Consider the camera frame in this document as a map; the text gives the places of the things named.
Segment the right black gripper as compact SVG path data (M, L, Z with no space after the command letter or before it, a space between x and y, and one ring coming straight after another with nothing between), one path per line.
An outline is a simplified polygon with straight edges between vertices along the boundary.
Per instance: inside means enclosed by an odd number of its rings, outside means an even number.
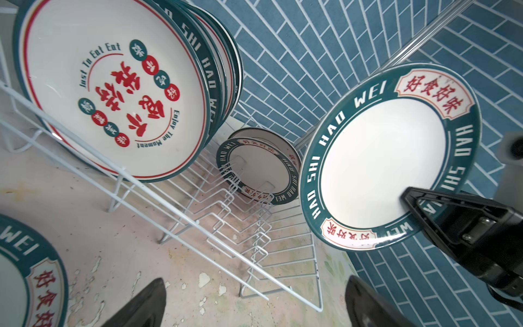
M522 296L522 214L470 193L408 187L400 199L428 238L474 277Z

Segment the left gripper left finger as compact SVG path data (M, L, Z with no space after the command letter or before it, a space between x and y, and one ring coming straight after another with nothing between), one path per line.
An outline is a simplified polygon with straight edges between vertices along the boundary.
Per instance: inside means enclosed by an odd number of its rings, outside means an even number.
M156 278L106 321L103 327L161 326L166 297L164 280Z

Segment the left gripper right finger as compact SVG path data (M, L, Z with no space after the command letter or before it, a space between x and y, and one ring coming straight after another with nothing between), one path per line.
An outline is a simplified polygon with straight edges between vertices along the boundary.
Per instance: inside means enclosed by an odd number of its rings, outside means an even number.
M356 275L348 280L345 303L352 326L415 327L397 308Z

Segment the white wire dish rack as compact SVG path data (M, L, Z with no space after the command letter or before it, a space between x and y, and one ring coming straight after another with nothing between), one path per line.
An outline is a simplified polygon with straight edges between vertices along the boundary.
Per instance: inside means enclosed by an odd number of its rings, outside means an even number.
M302 214L296 206L276 210L271 199L244 199L240 183L246 162L238 156L219 166L215 162L217 139L211 140L196 161L177 177L140 185L116 174L108 175L110 185L105 186L92 177L90 167L72 162L76 149L63 144L55 152L42 144L42 137L48 133L46 121L43 114L36 114L30 121L35 131L27 136L2 119L1 133L7 150L21 153L29 148L39 149L110 197L109 211L123 206L147 221L151 221L147 208L160 212L172 222L171 228L163 229L163 242L176 240L199 252L196 242L187 238L189 230L199 232L212 249L241 262L240 271L230 271L230 276L241 285L241 298L268 298L270 292L260 288L260 283L266 281L274 285L274 292L287 292L312 309L323 311L323 302L314 303L310 296L301 295L290 285L293 279L306 279L315 288L314 296L322 298L315 241Z

